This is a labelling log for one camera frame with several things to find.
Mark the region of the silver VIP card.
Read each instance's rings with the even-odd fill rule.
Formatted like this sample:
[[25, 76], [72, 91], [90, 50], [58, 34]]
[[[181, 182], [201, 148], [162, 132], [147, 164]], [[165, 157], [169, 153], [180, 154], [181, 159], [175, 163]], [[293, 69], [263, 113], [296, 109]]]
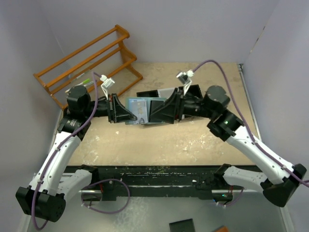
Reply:
[[134, 125], [148, 123], [147, 102], [145, 99], [129, 99], [128, 108], [137, 117], [137, 120], [133, 121]]

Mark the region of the mint green card holder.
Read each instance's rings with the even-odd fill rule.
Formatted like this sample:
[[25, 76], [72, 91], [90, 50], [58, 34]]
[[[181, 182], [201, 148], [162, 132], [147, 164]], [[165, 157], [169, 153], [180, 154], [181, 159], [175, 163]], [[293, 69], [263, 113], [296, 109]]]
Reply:
[[150, 114], [159, 107], [167, 98], [160, 97], [127, 97], [125, 107], [136, 120], [125, 122], [126, 125], [155, 125], [163, 124], [163, 121], [151, 119]]

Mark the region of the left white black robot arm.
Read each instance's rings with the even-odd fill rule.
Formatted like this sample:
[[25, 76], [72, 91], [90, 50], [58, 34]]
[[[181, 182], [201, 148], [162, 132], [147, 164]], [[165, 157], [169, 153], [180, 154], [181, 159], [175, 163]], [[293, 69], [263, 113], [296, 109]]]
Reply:
[[76, 86], [67, 97], [68, 106], [57, 129], [53, 147], [45, 162], [29, 185], [20, 187], [15, 196], [23, 212], [32, 220], [37, 218], [57, 222], [66, 203], [84, 188], [95, 189], [101, 184], [95, 167], [82, 165], [75, 173], [62, 180], [63, 173], [74, 151], [84, 139], [91, 120], [106, 116], [109, 122], [134, 121], [116, 94], [92, 101], [84, 86]]

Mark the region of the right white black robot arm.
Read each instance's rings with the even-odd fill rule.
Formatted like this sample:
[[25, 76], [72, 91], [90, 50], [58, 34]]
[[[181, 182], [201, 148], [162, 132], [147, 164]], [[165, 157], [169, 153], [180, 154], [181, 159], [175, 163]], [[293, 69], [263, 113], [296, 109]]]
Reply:
[[285, 207], [303, 180], [307, 169], [302, 164], [292, 164], [281, 158], [256, 138], [247, 124], [228, 110], [230, 98], [220, 86], [211, 86], [203, 98], [184, 94], [174, 89], [172, 95], [156, 107], [150, 117], [169, 124], [180, 120], [182, 115], [210, 119], [210, 132], [235, 147], [259, 171], [249, 171], [230, 164], [223, 164], [214, 174], [215, 185], [220, 189], [239, 186], [260, 192], [278, 207]]

